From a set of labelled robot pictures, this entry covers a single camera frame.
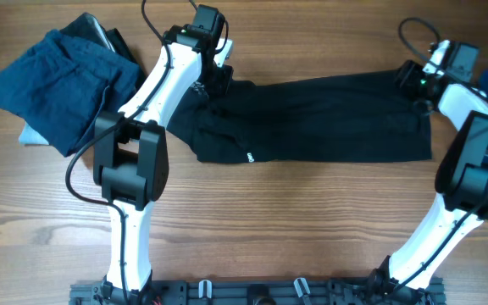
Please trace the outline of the black t-shirt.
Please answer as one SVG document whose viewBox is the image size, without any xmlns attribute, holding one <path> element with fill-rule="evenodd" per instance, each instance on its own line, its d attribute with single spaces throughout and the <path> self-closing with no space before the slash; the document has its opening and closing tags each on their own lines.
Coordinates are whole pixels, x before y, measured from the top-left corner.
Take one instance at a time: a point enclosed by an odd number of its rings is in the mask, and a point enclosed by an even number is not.
<svg viewBox="0 0 488 305">
<path fill-rule="evenodd" d="M 222 97 L 190 89 L 167 130 L 203 163 L 428 160 L 430 120 L 395 76 L 387 70 L 265 86 L 233 80 Z"/>
</svg>

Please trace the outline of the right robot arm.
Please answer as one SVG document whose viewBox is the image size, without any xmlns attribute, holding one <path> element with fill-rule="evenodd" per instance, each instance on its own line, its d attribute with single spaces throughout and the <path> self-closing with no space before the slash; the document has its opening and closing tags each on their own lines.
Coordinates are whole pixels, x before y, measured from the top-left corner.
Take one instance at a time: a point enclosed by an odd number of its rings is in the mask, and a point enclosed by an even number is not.
<svg viewBox="0 0 488 305">
<path fill-rule="evenodd" d="M 432 44 L 422 86 L 457 130 L 435 177 L 435 198 L 408 241 L 369 276 L 370 304 L 419 304 L 446 257 L 488 220 L 488 99 L 469 84 L 479 49 L 445 40 Z"/>
</svg>

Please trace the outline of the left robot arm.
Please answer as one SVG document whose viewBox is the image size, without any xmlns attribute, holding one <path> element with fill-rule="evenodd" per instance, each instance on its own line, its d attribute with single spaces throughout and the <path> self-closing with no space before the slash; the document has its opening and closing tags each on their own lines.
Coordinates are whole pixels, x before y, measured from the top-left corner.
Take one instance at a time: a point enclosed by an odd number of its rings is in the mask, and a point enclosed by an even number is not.
<svg viewBox="0 0 488 305">
<path fill-rule="evenodd" d="M 232 42 L 218 9 L 199 5 L 193 21 L 174 25 L 141 88 L 116 113 L 95 122 L 93 179 L 111 218 L 111 263 L 90 299 L 76 304 L 154 304 L 149 231 L 154 203 L 169 176 L 166 127 L 188 92 L 224 95 L 233 69 L 225 65 Z"/>
</svg>

